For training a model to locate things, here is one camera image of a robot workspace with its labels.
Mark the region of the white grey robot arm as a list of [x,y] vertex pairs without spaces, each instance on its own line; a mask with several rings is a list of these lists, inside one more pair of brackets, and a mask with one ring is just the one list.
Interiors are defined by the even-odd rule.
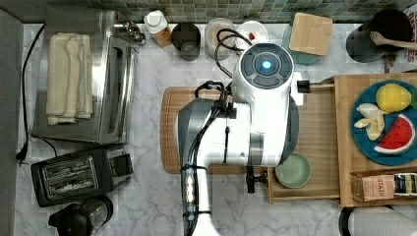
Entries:
[[232,82],[207,81],[216,100],[196,96],[178,113],[184,236],[216,236],[210,210],[208,167],[214,164],[275,167],[298,139],[298,108],[291,97],[296,83],[290,54],[274,43],[244,50]]

